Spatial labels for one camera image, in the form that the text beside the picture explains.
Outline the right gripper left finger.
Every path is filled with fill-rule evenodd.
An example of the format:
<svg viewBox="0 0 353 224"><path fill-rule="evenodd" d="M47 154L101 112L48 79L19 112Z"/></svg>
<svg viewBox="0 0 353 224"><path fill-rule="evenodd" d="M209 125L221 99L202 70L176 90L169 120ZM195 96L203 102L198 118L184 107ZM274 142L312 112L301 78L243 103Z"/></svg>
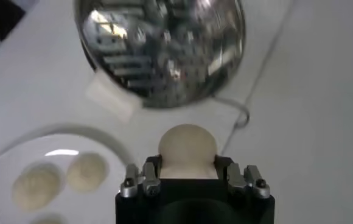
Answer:
<svg viewBox="0 0 353 224"><path fill-rule="evenodd" d="M161 188L161 162L161 155L148 157L141 172L135 164L129 164L125 170L124 181L120 185L120 196L133 198L138 195L139 189L148 197L158 195Z"/></svg>

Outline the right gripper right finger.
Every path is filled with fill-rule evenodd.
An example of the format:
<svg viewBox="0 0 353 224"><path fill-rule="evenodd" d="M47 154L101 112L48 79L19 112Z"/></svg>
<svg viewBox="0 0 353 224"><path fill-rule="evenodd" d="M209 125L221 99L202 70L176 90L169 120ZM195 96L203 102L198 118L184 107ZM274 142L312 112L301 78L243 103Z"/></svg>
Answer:
<svg viewBox="0 0 353 224"><path fill-rule="evenodd" d="M255 165L247 165L243 170L231 158L215 156L214 166L219 179L223 180L231 192L252 194L256 198L269 198L270 187Z"/></svg>

